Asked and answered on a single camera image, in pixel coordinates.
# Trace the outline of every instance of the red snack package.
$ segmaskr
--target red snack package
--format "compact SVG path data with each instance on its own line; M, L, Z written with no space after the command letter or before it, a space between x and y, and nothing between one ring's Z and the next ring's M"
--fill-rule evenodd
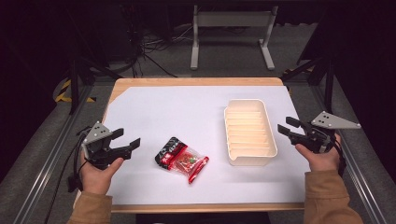
M190 184L207 164L209 158L199 155L176 137L171 137L157 154L155 161L164 169L186 175Z

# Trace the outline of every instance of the brown sleeve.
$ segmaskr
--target brown sleeve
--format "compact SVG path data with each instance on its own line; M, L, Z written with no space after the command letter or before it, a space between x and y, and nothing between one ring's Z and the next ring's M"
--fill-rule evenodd
M347 188L337 171L305 174L305 224L363 223L348 204Z
M82 191L68 224L110 223L112 197Z

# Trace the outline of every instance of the tan jacket sleeve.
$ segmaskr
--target tan jacket sleeve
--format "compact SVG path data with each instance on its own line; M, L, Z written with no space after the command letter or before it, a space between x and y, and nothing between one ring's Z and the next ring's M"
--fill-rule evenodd
M363 223L348 204L347 188L337 171L305 173L304 224Z
M110 223L111 204L111 196L82 191L67 223Z

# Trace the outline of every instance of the cream rectangular bin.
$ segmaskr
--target cream rectangular bin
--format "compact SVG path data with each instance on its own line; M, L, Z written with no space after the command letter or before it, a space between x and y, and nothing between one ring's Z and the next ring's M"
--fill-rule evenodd
M264 166L277 149L261 100L231 100L224 110L229 162Z

